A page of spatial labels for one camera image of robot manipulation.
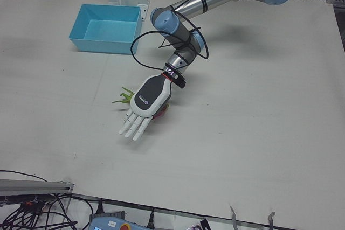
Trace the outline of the white grey dexterous robot hand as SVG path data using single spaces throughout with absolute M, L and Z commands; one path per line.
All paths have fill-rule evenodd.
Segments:
M 172 82 L 163 74 L 148 77 L 134 93 L 119 134 L 138 140 L 171 97 Z

